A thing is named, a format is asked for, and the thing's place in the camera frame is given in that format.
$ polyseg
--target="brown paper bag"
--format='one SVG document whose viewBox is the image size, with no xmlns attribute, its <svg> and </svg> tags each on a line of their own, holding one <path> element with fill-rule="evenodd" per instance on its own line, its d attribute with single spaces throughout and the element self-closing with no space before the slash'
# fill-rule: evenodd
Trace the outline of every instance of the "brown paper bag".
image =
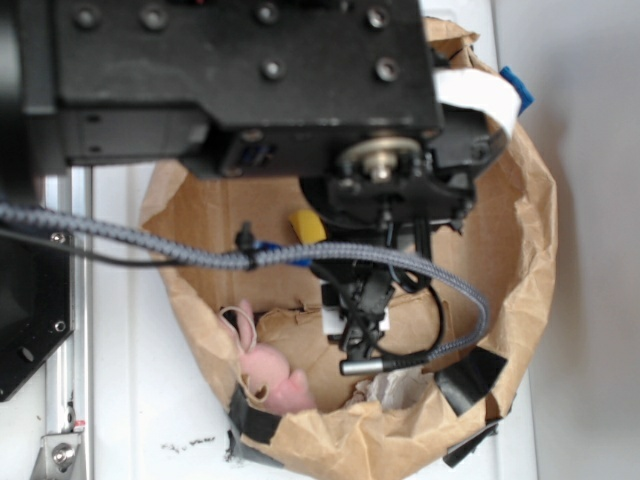
<svg viewBox="0 0 640 480">
<path fill-rule="evenodd" d="M 477 35 L 439 20 L 426 22 L 434 48 L 455 66 L 489 71 L 470 45 Z M 145 229 L 212 251 L 233 248 L 242 221 L 260 238 L 297 243 L 287 222 L 306 207 L 296 179 L 203 182 L 178 163 L 159 164 L 142 207 Z M 478 181 L 478 204 L 464 234 L 441 229 L 434 261 L 480 289 L 492 307 L 491 331 L 480 346 L 507 364 L 483 400 L 458 416 L 436 384 L 410 408 L 383 411 L 368 402 L 348 409 L 359 378 L 342 377 L 343 354 L 322 334 L 319 289 L 304 269 L 270 267 L 251 273 L 165 269 L 171 304 L 216 396 L 228 406 L 240 380 L 235 346 L 214 312 L 249 299 L 260 321 L 261 341 L 281 349 L 293 367 L 306 370 L 319 409 L 286 415 L 268 443 L 243 436 L 246 445 L 286 468 L 319 479 L 393 480 L 442 457 L 447 449 L 504 417 L 545 328 L 555 278 L 556 192 L 535 147 L 517 127 L 508 152 Z M 468 332 L 476 311 L 461 296 L 436 285 L 447 304 L 447 337 Z M 382 342 L 410 352 L 437 335 L 437 312 L 428 294 L 398 295 L 392 328 Z M 431 369 L 459 360 L 445 357 Z"/>
</svg>

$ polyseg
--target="cable clip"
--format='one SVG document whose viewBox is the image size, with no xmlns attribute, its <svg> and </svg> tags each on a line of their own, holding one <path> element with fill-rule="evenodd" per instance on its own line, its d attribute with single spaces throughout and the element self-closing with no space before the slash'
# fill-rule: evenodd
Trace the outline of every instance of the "cable clip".
<svg viewBox="0 0 640 480">
<path fill-rule="evenodd" d="M 236 235 L 236 247 L 249 260 L 248 272 L 258 268 L 258 263 L 256 262 L 256 237 L 251 232 L 251 222 L 242 223 L 242 228 Z"/>
</svg>

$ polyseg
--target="plush bunny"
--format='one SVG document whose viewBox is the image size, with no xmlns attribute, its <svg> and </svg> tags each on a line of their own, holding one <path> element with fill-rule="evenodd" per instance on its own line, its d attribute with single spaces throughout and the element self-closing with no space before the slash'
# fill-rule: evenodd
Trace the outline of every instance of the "plush bunny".
<svg viewBox="0 0 640 480">
<path fill-rule="evenodd" d="M 228 311 L 237 313 L 237 331 L 224 318 Z M 284 415 L 316 408 L 304 371 L 296 369 L 291 372 L 289 361 L 282 352 L 270 345 L 257 343 L 258 335 L 249 302 L 242 300 L 239 308 L 226 307 L 219 317 L 236 340 L 240 369 L 243 377 L 248 379 L 249 391 L 257 398 L 264 398 L 263 405 L 269 413 Z"/>
</svg>

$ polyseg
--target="white wall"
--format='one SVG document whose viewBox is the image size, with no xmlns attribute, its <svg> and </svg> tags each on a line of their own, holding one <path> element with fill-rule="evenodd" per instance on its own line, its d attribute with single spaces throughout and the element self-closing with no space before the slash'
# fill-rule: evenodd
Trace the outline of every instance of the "white wall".
<svg viewBox="0 0 640 480">
<path fill-rule="evenodd" d="M 558 181 L 552 321 L 531 367 L 542 480 L 640 475 L 640 2 L 494 0 L 501 65 Z"/>
</svg>

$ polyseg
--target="blue tab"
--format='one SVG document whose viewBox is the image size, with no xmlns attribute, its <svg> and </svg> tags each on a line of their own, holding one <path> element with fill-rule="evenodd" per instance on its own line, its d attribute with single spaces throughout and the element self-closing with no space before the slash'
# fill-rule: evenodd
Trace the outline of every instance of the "blue tab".
<svg viewBox="0 0 640 480">
<path fill-rule="evenodd" d="M 520 80 L 520 78 L 518 78 L 518 76 L 513 73 L 513 71 L 509 67 L 504 67 L 502 70 L 500 70 L 500 75 L 502 75 L 502 78 L 504 78 L 507 82 L 513 85 L 513 88 L 515 88 L 516 92 L 518 92 L 518 95 L 520 95 L 522 105 L 520 106 L 520 113 L 518 115 L 522 115 L 522 112 L 524 112 L 531 106 L 533 102 L 536 101 L 535 97 L 531 94 L 524 82 Z"/>
<path fill-rule="evenodd" d="M 280 250 L 282 246 L 277 243 L 260 241 L 256 242 L 256 248 L 262 250 Z M 296 267 L 310 267 L 311 260 L 297 260 L 295 262 L 290 262 L 289 265 L 295 265 Z"/>
</svg>

